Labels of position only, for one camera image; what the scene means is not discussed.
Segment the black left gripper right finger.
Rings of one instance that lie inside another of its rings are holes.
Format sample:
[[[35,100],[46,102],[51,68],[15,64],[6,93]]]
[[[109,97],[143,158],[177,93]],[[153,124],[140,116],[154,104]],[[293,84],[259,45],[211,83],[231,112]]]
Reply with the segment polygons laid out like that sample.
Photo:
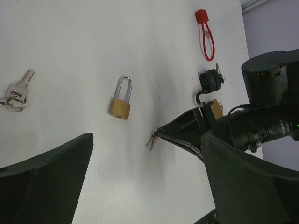
[[[299,173],[206,133],[203,160],[221,224],[297,224]]]

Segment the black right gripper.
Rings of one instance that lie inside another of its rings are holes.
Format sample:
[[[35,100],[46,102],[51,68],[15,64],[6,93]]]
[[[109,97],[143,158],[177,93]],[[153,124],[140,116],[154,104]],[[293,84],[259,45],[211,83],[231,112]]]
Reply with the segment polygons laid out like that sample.
[[[205,104],[200,103],[199,107],[186,111],[172,122],[158,128],[156,136],[186,150],[203,161],[201,136],[209,131],[214,135],[222,135],[217,120],[215,118],[208,119],[205,116],[203,110]]]

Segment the small brass padlock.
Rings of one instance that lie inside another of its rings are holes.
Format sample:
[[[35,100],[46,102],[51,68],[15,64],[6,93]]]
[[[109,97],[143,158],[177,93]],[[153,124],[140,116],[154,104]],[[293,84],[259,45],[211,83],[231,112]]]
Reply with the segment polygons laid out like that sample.
[[[124,100],[121,100],[119,98],[121,87],[123,81],[126,80],[128,83],[127,91]],[[118,80],[114,97],[112,99],[112,103],[109,109],[109,114],[123,120],[128,120],[129,118],[129,112],[130,112],[130,97],[132,93],[132,80],[128,76],[121,76]]]

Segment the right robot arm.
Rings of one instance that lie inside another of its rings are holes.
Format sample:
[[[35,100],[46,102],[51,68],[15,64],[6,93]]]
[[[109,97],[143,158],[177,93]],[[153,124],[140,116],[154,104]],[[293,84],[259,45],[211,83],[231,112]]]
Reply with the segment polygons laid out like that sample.
[[[273,51],[247,60],[241,67],[249,102],[217,118],[212,103],[199,102],[153,137],[166,140],[202,159],[201,137],[216,138],[255,152],[258,144],[290,136],[299,139],[299,52]]]

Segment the small silver keys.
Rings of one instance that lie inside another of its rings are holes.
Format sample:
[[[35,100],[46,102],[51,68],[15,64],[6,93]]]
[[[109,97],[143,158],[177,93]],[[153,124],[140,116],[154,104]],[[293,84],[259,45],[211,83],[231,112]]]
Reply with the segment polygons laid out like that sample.
[[[159,139],[160,139],[160,136],[156,132],[153,132],[150,137],[150,140],[146,143],[146,148],[148,148],[150,151],[152,151],[155,143]]]

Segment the red cable padlock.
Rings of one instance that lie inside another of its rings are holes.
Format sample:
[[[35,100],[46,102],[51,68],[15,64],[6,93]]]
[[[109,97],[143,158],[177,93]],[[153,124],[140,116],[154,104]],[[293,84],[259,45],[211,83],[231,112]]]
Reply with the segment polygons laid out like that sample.
[[[197,23],[201,26],[202,30],[202,36],[203,36],[203,52],[206,60],[208,61],[213,61],[214,56],[215,56],[215,43],[214,43],[214,38],[212,35],[212,31],[208,25],[209,18],[207,11],[204,9],[200,9],[195,12],[195,17],[197,20]],[[211,55],[209,56],[207,53],[207,48],[206,48],[206,39],[208,39],[208,42],[210,43],[211,46]]]

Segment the blue lock keys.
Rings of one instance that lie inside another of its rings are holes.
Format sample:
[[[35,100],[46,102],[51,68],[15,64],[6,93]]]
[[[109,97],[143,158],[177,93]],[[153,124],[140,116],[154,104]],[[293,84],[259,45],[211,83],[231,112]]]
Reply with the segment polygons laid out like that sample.
[[[5,106],[11,112],[22,112],[28,107],[28,84],[34,74],[33,70],[28,70],[19,82],[11,84],[5,93],[5,97],[0,99],[0,105]]]

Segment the black padlock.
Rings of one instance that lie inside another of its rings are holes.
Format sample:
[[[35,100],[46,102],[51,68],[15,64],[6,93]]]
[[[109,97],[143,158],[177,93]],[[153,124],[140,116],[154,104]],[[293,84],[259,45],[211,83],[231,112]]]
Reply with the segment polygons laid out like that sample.
[[[197,104],[201,103],[199,99],[200,95],[218,91],[221,88],[221,84],[224,83],[222,74],[218,73],[216,69],[207,70],[206,72],[199,74],[199,81],[201,90],[195,95]]]

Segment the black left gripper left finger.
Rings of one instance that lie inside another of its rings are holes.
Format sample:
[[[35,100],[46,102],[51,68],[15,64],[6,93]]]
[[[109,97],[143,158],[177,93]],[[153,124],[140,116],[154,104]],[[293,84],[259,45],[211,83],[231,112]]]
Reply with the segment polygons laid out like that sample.
[[[0,169],[2,224],[70,224],[93,150],[85,133],[50,151]]]

